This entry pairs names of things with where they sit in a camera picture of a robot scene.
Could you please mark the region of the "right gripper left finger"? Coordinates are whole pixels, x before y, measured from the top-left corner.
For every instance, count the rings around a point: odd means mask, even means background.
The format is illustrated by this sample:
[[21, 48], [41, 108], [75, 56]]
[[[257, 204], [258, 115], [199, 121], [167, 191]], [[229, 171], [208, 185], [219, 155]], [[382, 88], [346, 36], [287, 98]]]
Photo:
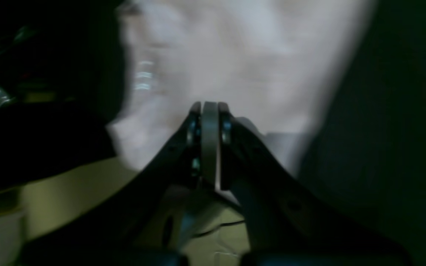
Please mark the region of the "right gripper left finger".
[[22, 266], [187, 266], [167, 245], [173, 218], [161, 222], [158, 246], [135, 246], [173, 185], [195, 188], [200, 177], [201, 103], [191, 106], [180, 128], [125, 187], [73, 222], [25, 244]]

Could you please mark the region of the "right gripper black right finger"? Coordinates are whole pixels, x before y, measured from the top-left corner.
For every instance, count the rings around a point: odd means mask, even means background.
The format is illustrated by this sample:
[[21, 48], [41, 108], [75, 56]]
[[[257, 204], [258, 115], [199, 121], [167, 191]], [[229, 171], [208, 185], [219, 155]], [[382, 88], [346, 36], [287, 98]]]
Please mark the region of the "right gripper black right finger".
[[331, 208], [294, 180], [262, 141], [218, 104], [220, 188], [238, 200], [250, 252], [242, 266], [408, 266], [407, 251]]

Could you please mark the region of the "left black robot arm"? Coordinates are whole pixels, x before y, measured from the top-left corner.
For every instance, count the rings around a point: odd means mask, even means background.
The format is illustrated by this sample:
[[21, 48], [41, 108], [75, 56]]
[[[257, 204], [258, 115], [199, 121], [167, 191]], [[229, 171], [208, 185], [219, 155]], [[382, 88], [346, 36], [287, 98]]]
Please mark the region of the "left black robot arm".
[[121, 0], [0, 0], [0, 189], [116, 157]]

